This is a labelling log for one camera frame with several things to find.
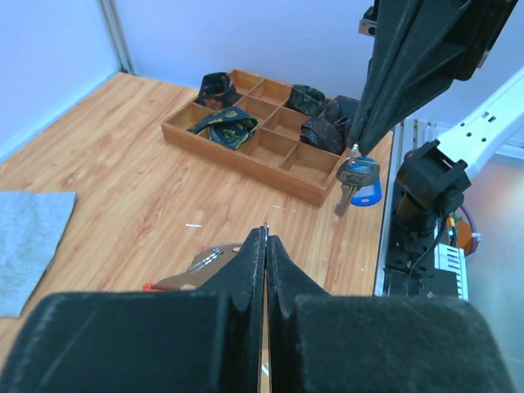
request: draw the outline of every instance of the gray felt mat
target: gray felt mat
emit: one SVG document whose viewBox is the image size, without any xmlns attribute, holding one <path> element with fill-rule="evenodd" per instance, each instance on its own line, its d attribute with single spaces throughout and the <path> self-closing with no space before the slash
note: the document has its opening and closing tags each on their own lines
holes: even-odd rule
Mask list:
<svg viewBox="0 0 524 393">
<path fill-rule="evenodd" d="M 76 192 L 0 192 L 0 317 L 20 317 L 75 202 Z"/>
</svg>

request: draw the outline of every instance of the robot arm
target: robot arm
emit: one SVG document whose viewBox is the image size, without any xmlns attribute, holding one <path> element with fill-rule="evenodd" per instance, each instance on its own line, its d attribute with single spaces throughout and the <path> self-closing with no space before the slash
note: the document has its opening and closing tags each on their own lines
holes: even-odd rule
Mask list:
<svg viewBox="0 0 524 393">
<path fill-rule="evenodd" d="M 519 129 L 524 128 L 524 67 L 473 113 L 438 137 L 452 161 L 465 161 L 470 180 Z"/>
</svg>

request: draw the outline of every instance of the wood grain surface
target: wood grain surface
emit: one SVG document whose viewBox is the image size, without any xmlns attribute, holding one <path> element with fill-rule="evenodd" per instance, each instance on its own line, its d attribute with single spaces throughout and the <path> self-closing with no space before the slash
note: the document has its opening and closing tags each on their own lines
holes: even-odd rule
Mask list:
<svg viewBox="0 0 524 393">
<path fill-rule="evenodd" d="M 161 121 L 194 94 L 118 74 L 0 165 L 2 191 L 79 196 L 53 266 L 24 316 L 0 319 L 0 367 L 45 295 L 140 290 L 185 271 L 210 246 L 242 242 L 264 221 L 332 294 L 371 295 L 382 203 L 351 207 L 339 219 L 333 214 L 339 187 L 317 208 L 167 144 Z M 382 164 L 383 187 L 390 151 L 388 135 L 370 155 Z"/>
</svg>

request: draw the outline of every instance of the white wall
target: white wall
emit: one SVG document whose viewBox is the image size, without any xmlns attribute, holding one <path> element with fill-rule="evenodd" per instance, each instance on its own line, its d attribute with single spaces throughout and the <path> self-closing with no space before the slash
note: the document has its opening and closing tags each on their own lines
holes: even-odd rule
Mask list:
<svg viewBox="0 0 524 393">
<path fill-rule="evenodd" d="M 117 71 L 97 0 L 0 5 L 0 161 Z"/>
<path fill-rule="evenodd" d="M 373 39 L 358 34 L 372 0 L 116 0 L 140 75 L 198 87 L 201 76 L 233 67 L 328 95 L 360 97 Z M 495 49 L 466 83 L 455 82 L 418 113 L 450 126 L 524 66 L 524 2 Z"/>
</svg>

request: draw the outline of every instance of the wooden tray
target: wooden tray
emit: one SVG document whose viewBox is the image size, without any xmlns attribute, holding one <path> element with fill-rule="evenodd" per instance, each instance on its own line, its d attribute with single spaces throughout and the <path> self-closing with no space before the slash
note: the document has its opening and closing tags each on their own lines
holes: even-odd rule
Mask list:
<svg viewBox="0 0 524 393">
<path fill-rule="evenodd" d="M 188 132 L 212 113 L 191 100 L 162 123 L 165 141 L 321 206 L 349 150 L 337 156 L 300 142 L 300 127 L 309 117 L 286 108 L 290 85 L 242 70 L 232 70 L 229 76 L 242 95 L 234 105 L 260 120 L 253 136 L 234 151 L 210 141 L 208 129 Z"/>
</svg>

